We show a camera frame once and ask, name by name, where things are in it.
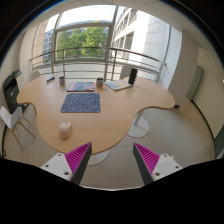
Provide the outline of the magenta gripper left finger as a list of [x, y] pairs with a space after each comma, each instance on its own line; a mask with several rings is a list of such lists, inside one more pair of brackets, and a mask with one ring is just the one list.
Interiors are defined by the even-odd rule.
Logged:
[[90, 156], [92, 144], [86, 143], [72, 151], [63, 154], [57, 153], [48, 160], [41, 168], [76, 185], [79, 185]]

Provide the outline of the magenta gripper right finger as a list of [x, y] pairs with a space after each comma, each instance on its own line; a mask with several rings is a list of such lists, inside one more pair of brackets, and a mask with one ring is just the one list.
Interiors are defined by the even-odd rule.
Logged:
[[168, 154], [158, 154], [138, 143], [133, 144], [133, 154], [145, 185], [182, 169]]

